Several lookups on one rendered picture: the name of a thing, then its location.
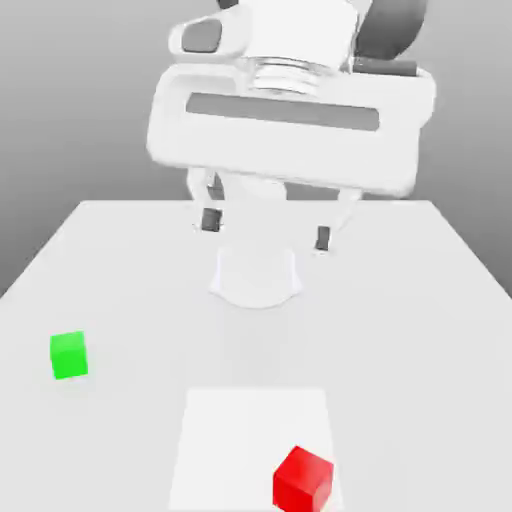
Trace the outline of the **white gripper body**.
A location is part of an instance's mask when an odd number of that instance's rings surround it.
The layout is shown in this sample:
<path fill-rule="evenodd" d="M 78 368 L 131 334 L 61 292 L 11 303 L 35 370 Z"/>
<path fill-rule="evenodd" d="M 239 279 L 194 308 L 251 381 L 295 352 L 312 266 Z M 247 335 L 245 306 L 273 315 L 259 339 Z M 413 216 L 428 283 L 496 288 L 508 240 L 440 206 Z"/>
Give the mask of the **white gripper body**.
<path fill-rule="evenodd" d="M 154 94 L 147 149 L 160 164 L 404 197 L 414 188 L 432 75 L 337 72 L 317 96 L 251 91 L 226 64 L 175 64 Z"/>

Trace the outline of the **small green cube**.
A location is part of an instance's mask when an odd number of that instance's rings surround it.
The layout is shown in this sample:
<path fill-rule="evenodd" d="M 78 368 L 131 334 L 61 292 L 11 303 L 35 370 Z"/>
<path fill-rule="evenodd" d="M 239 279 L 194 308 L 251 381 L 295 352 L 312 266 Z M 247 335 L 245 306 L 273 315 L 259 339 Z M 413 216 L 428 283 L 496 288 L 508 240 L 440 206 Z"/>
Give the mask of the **small green cube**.
<path fill-rule="evenodd" d="M 87 375 L 88 359 L 84 332 L 52 335 L 50 360 L 56 380 Z"/>

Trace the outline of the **small red cube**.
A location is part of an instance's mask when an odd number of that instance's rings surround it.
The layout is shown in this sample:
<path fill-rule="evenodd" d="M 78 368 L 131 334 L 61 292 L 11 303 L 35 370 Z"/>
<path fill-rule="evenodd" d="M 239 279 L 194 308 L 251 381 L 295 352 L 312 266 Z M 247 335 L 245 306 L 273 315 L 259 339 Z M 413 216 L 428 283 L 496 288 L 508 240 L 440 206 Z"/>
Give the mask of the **small red cube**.
<path fill-rule="evenodd" d="M 273 473 L 272 504 L 284 512 L 321 512 L 333 474 L 332 462 L 295 446 Z"/>

